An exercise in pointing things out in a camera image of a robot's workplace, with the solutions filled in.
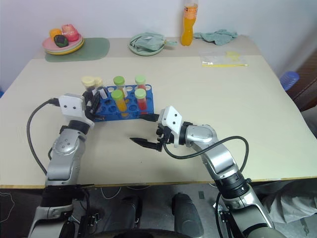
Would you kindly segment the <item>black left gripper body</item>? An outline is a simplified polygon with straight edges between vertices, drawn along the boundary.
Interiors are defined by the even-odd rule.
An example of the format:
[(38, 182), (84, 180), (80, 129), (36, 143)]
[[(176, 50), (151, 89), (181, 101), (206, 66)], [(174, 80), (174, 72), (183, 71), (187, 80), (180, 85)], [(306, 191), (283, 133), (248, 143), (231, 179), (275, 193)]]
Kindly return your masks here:
[(85, 108), (85, 116), (86, 116), (89, 120), (95, 122), (95, 120), (96, 120), (96, 114), (93, 115), (93, 114), (90, 113), (91, 101), (85, 101), (85, 106), (86, 106), (86, 108)]

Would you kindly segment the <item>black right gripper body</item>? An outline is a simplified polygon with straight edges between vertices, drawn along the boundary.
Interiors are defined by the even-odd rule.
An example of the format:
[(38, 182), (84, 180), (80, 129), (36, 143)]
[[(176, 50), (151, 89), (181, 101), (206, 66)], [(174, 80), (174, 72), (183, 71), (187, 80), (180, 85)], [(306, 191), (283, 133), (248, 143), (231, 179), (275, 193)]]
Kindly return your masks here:
[(172, 130), (168, 126), (158, 124), (156, 134), (158, 135), (157, 150), (159, 152), (162, 151), (164, 144), (174, 143), (174, 135), (172, 134)]

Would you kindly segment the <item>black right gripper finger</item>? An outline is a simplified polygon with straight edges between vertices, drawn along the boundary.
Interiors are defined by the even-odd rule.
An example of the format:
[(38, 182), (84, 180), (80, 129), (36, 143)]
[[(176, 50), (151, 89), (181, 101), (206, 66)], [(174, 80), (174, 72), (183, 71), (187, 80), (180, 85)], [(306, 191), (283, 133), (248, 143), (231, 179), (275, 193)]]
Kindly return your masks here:
[(159, 114), (143, 114), (139, 115), (139, 118), (146, 121), (156, 122), (159, 119)]
[(147, 139), (138, 138), (138, 137), (130, 137), (130, 140), (132, 140), (133, 142), (137, 143), (138, 145), (140, 145), (142, 147), (154, 149), (154, 150), (157, 150), (159, 152), (162, 151), (162, 143), (160, 143), (160, 142), (153, 143), (153, 142), (149, 142)]

